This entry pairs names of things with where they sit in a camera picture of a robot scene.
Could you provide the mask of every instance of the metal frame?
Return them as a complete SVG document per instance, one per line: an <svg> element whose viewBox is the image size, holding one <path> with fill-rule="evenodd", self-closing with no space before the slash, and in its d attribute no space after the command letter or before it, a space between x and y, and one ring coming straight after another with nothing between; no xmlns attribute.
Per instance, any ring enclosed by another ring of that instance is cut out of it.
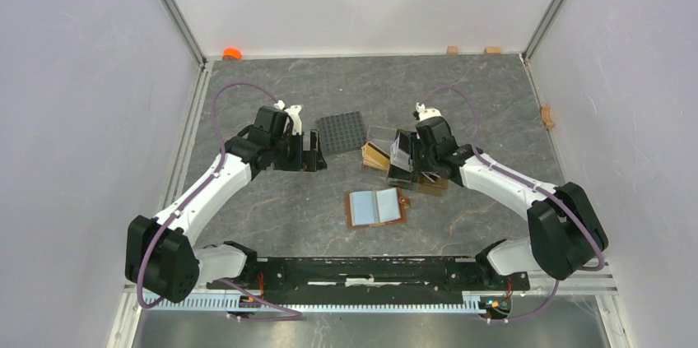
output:
<svg viewBox="0 0 698 348"><path fill-rule="evenodd" d="M161 209L171 204L178 195L184 192L184 179L187 177L187 168L192 156L204 100L206 99L208 82L211 79L212 66L212 62L206 63L203 70L199 73L197 84L191 94L192 102L189 105L187 118L184 121L182 135L179 139L179 149L177 150L170 182L167 185L167 192L165 192L165 198L163 198L161 203Z"/></svg>
<svg viewBox="0 0 698 348"><path fill-rule="evenodd" d="M177 6L177 2L175 0L161 1L162 5L165 6L165 10L170 15L170 18L172 18L174 25L177 27L177 30L184 38L184 42L189 48L189 52L194 57L194 60L196 60L200 66L206 64L206 55L203 54L201 48L198 46L191 29L189 29L189 26L187 25L187 21L184 19L184 15L182 15L182 12Z"/></svg>
<svg viewBox="0 0 698 348"><path fill-rule="evenodd" d="M538 45L541 43L543 36L550 29L553 20L555 20L555 16L557 16L557 13L564 2L565 0L550 1L550 4L547 6L547 9L543 14L543 18L541 19L540 23L538 23L536 30L533 32L533 36L531 37L531 40L528 42L526 49L524 49L524 52L521 53L521 56L524 61L528 61L536 52L536 49L538 48Z"/></svg>
<svg viewBox="0 0 698 348"><path fill-rule="evenodd" d="M542 271L529 273L528 276L531 282L531 290L528 292L514 292L520 296L537 296L545 297L549 295L554 280L546 276ZM473 309L469 309L467 302L474 298L482 296L497 296L503 295L504 291L487 291L487 292L463 292L463 307L449 306L410 306L409 308L395 309L380 309L380 308L334 308L330 306L302 306L298 309L303 312L326 313L326 312L360 312L360 313L472 313ZM560 283L557 295L573 296L585 295L593 296L597 300L598 310L601 314L601 320L607 339L611 348L631 348L632 341L626 332L626 317L621 305L620 296L616 288L612 274L606 272L589 272L577 271L573 276ZM186 303L186 308L177 308L176 306L163 306L162 308L155 307L151 311L156 310L196 310L196 311L222 311L220 308L220 300L235 300L240 295L229 290L208 290L203 287L196 288L190 295L193 300ZM136 301L136 287L134 285L126 285L123 289L119 312L114 322L112 332L109 335L109 348L129 348L133 345L136 336L136 330L142 310Z"/></svg>

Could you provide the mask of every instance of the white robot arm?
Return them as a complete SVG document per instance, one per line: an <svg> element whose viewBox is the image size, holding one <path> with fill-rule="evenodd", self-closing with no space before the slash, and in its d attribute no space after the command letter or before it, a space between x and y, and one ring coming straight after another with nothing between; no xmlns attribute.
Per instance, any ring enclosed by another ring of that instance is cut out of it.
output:
<svg viewBox="0 0 698 348"><path fill-rule="evenodd" d="M170 216L176 219L158 239L147 261L145 288L176 303L196 285L222 277L233 278L243 271L247 259L245 247L227 243L193 249L204 226L230 197L272 165L285 171L327 168L315 130L309 131L309 149L303 149L301 107L282 108L282 103L276 108L260 108L254 124L226 142L225 160L220 168L224 156L219 154L202 177L175 202L151 219L137 216L131 222L126 252L126 277L130 281L137 282L147 247L156 231L163 228L161 223L166 223L162 221Z"/></svg>
<svg viewBox="0 0 698 348"><path fill-rule="evenodd" d="M608 246L606 234L579 185L567 183L557 187L540 182L497 163L473 146L458 146L438 109L417 104L416 117L419 123L412 155L415 171L438 174L484 193L528 222L529 237L502 240L478 255L478 260L487 264L493 274L508 276L542 269L549 276L564 280L595 257L584 233L600 250ZM571 210L587 231L578 228L558 202Z"/></svg>

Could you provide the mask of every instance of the purple cable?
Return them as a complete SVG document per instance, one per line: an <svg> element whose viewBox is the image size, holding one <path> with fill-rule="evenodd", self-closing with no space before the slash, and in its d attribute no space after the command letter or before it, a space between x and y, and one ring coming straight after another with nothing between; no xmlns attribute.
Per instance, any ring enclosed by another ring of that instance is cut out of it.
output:
<svg viewBox="0 0 698 348"><path fill-rule="evenodd" d="M221 279L218 279L216 281L221 282L223 284L226 284L235 290L238 290L243 295L247 295L249 297L252 297L254 299L254 301L257 301L257 302L264 304L268 307L271 307L273 309L278 309L279 311L283 311L284 313L292 314L289 317L240 318L240 321L245 321L245 322L280 322L280 321L295 321L297 319L303 318L302 312L296 311L294 309L287 309L286 307L282 307L281 305L269 303L265 299L260 299L259 297L255 296L255 295L249 293L247 290L243 289L241 286L236 285L232 281L228 281L226 278L221 278Z"/></svg>
<svg viewBox="0 0 698 348"><path fill-rule="evenodd" d="M498 166L498 165L493 165L493 164L490 163L487 159L485 159L484 157L482 157L482 155L478 152L478 150L477 150L477 145L476 145L476 144L477 144L477 135L480 133L480 114L477 113L477 109L475 109L475 105L474 105L474 103L470 100L470 97L468 97L468 95L466 95L464 92L462 92L462 91L456 89L455 87L452 87L452 86L441 86L441 87L438 87L438 88L432 90L431 92L429 92L429 94L426 95L426 97L424 97L423 99L421 99L421 101L419 102L419 104L425 105L425 102L426 102L429 98L431 98L433 95L435 95L436 93L438 93L438 92L440 92L440 91L443 91L443 90L452 90L452 91L458 93L458 95L460 95L461 97L463 97L463 99L465 100L465 102L468 104L468 107L470 107L470 111L472 112L472 116L473 116L473 118L474 118L474 120L475 120L475 135L474 135L473 138L472 138L472 143L471 143L471 145L472 145L472 151L475 153L475 156L477 157L477 159L480 160L480 162L482 162L482 163L483 163L484 165L486 165L488 168L493 169L494 171L496 171L496 172L498 172L498 173L504 175L505 177L507 177L507 178L509 178L509 179L513 179L514 181L516 181L516 182L518 182L518 183L521 183L522 185L524 185L524 186L526 186L526 187L528 187L528 188L531 188L534 192L535 192L535 191L539 191L540 193L542 193L543 196L549 198L552 202L554 202L554 203L567 215L567 217L570 218L570 220L572 220L572 222L577 226L577 228L579 229L579 231L582 233L582 235L584 236L584 238L587 240L587 242L588 242L589 245L591 246L591 248L592 248L592 250L593 250L593 252L594 252L594 255L595 255L596 258L598 259L598 264L597 264L596 266L592 266L592 267L581 267L580 269L581 269L581 270L584 270L584 271L599 271L599 270L602 270L603 267L604 267L604 265L606 264L606 261L605 261L605 259L604 259L604 257L603 257L603 253L601 252L600 247L598 246L598 244L596 244L596 241L593 239L593 237L591 236L591 234L589 233L589 231L587 230L587 228L582 224L581 220L579 220L579 218L577 217L577 215L575 215L574 212L572 212L572 210L571 210L568 206L566 206L564 202L562 202L562 200L560 200L559 198L553 196L553 194L550 193L550 192L548 192L546 189L540 188L540 187L536 186L535 183L533 183L533 182L531 182L531 181L529 181L529 180L527 180L527 179L525 179L525 178L522 178L522 177L518 176L517 174L511 173L511 172L507 171L506 169L502 169L502 168L501 168L500 166ZM557 287L558 287L559 284L560 284L559 281L555 281L555 285L554 285L553 288L552 288L552 292L550 293L550 296L548 296L548 298L546 299L546 301L545 301L540 307L538 307L538 309L536 309L535 311L532 311L531 313L526 313L526 314L524 314L524 315L519 315L518 317L513 317L513 318L510 318L510 319L507 319L506 321L505 321L504 319L500 319L500 320L495 320L495 319L493 319L493 320L491 320L491 322L506 323L506 322L516 321L516 320L520 320L520 319L525 319L525 318L528 318L528 317L530 317L530 316L533 316L533 315L535 315L535 314L537 314L537 313L540 313L540 312L543 311L548 305L550 305L550 302L552 302L552 298L555 296L555 293L557 292Z"/></svg>
<svg viewBox="0 0 698 348"><path fill-rule="evenodd" d="M153 253L153 250L155 250L155 246L157 245L158 240L160 240L160 237L165 233L165 230L172 224L172 222L177 219L177 211L181 212L203 189L208 186L209 183L216 177L216 174L218 174L219 171L223 168L223 165L226 162L226 142L223 141L223 133L221 132L221 125L218 124L218 119L216 118L216 102L218 101L218 97L221 96L221 93L223 93L224 90L229 89L234 86L250 86L255 89L259 89L264 94L268 95L269 97L274 100L274 103L277 103L279 101L278 97L276 97L271 91L269 91L267 88L254 84L254 83L248 83L248 82L235 82L235 83L230 83L228 85L223 86L218 93L213 97L213 105L211 106L211 119L213 120L213 128L216 130L216 135L218 136L218 142L221 144L221 159L218 160L218 165L216 168L213 170L213 173L209 175L202 183L199 185L196 189L194 189L191 194L189 194L179 206L170 214L170 217L167 218L165 223L160 226L160 228L156 231L155 235L151 239L151 242L148 244L148 248L146 248L146 252L143 254L143 260L141 261L141 268L138 270L138 278L137 278L137 283L136 283L136 298L138 300L138 303L141 305L141 307L145 309L151 309L158 305L162 301L162 297L156 299L152 303L148 304L146 303L146 300L143 298L143 280L145 279L146 276L146 268L148 265L148 262L151 259L151 255Z"/></svg>

